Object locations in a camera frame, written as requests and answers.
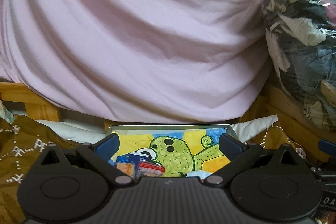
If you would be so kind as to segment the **clear bag of clothes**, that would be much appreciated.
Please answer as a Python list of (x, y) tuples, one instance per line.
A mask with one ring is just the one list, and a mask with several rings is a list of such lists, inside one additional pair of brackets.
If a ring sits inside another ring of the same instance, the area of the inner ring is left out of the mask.
[(261, 0), (283, 91), (308, 121), (335, 131), (335, 0)]

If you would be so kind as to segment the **quail egg vacuum packet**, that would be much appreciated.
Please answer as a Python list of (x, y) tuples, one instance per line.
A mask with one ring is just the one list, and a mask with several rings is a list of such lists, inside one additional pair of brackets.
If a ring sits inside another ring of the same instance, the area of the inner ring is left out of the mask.
[(148, 161), (140, 161), (136, 175), (138, 177), (160, 177), (165, 173), (165, 167)]

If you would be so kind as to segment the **orange white bread packet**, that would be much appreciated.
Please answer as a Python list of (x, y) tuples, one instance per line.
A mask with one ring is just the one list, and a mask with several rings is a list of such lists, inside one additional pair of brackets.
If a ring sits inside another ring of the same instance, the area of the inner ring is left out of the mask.
[(130, 162), (117, 162), (116, 168), (122, 171), (124, 174), (135, 178), (135, 165)]

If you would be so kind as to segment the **pink sausages packet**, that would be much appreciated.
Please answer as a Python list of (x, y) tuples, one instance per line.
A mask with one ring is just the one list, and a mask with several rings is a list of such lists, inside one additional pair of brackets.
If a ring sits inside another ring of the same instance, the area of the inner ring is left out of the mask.
[(189, 173), (187, 173), (187, 177), (198, 177), (201, 180), (204, 180), (205, 178), (207, 178), (208, 176), (212, 175), (212, 173), (209, 173), (207, 171), (204, 170), (193, 170)]

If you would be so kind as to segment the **wooden bed frame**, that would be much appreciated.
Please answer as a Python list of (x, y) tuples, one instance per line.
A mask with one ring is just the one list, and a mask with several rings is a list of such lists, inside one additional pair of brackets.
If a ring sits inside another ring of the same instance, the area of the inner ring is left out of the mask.
[(59, 122), (60, 108), (35, 94), (20, 83), (1, 83), (1, 99), (6, 102), (23, 103), (27, 116), (34, 120)]

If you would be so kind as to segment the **crayon dinosaur drawing paper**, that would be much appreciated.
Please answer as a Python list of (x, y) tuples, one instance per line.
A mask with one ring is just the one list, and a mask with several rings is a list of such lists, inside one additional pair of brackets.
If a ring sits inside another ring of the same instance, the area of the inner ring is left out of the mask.
[(226, 133), (222, 128), (133, 135), (114, 133), (120, 139), (120, 148), (108, 162), (115, 167), (117, 156), (131, 152), (150, 153), (152, 159), (148, 162), (165, 167), (160, 177), (186, 177), (193, 170), (214, 173), (230, 162), (219, 149), (219, 137)]

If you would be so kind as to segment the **white pillow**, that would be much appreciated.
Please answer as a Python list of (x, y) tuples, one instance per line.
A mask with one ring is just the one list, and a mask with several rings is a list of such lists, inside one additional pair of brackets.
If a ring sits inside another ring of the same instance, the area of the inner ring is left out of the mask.
[(75, 141), (78, 143), (91, 143), (95, 144), (104, 139), (107, 134), (92, 131), (84, 126), (67, 122), (54, 122), (47, 120), (37, 120), (37, 122), (49, 127), (57, 135), (66, 140)]

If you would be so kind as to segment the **brown printed blanket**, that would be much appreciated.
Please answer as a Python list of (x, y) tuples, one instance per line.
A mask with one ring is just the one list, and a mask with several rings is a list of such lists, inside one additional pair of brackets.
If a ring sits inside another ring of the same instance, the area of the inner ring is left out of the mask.
[(50, 143), (61, 149), (77, 145), (27, 116), (17, 115), (13, 123), (1, 119), (1, 223), (22, 223), (25, 219), (17, 202), (17, 189)]

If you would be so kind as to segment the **grey metal tray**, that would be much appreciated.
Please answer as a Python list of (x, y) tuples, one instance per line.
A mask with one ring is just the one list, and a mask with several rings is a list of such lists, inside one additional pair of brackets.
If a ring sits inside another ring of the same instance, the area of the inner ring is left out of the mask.
[(233, 128), (229, 124), (131, 124), (131, 125), (110, 125), (107, 127), (106, 134), (120, 132), (121, 134), (130, 134), (130, 131), (138, 131), (139, 134), (153, 134), (156, 132), (182, 132), (210, 129), (225, 129), (226, 134), (238, 139)]

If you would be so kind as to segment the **pink bed sheet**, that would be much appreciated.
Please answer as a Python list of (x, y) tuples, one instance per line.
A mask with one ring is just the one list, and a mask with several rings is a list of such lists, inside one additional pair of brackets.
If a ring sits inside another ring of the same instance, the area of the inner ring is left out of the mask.
[(1, 0), (1, 77), (113, 121), (238, 118), (271, 66), (259, 0)]

